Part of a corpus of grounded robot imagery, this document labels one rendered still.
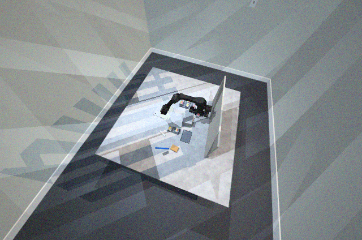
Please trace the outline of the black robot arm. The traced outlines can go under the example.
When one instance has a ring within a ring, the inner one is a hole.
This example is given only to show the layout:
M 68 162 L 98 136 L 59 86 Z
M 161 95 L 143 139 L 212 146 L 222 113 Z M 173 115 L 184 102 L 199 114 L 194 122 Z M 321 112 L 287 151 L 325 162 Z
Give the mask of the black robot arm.
M 205 110 L 208 112 L 211 112 L 211 110 L 212 110 L 212 106 L 207 105 L 206 104 L 207 101 L 203 97 L 192 97 L 192 96 L 184 95 L 182 93 L 176 93 L 176 94 L 173 94 L 171 100 L 167 104 L 162 105 L 162 108 L 160 110 L 161 114 L 166 115 L 170 109 L 170 106 L 172 104 L 177 103 L 180 100 L 185 100 L 185 101 L 195 103 L 198 110 Z

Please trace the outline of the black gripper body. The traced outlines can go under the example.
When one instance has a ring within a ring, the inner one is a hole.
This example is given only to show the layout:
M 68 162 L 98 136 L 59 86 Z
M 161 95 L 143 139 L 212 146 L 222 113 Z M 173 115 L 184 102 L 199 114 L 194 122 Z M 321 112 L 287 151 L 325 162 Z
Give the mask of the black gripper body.
M 189 109 L 189 112 L 191 113 L 199 113 L 201 115 L 204 115 L 204 117 L 208 117 L 209 112 L 208 111 L 203 111 L 203 110 L 198 110 L 198 109 L 194 109 L 195 107 L 191 106 Z

